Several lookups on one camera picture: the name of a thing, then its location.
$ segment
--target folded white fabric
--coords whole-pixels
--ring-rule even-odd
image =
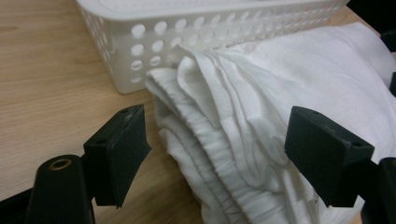
[[[396,156],[396,62],[360,23],[216,51],[181,50],[177,69],[149,72],[160,136],[202,203],[205,223],[348,223],[289,161],[291,107],[317,110]]]

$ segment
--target white towel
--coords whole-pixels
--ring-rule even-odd
[[[205,223],[349,223],[359,213],[362,199],[326,207],[284,153],[294,105],[371,143],[373,161],[396,156],[396,62],[360,23],[178,56],[146,84]]]

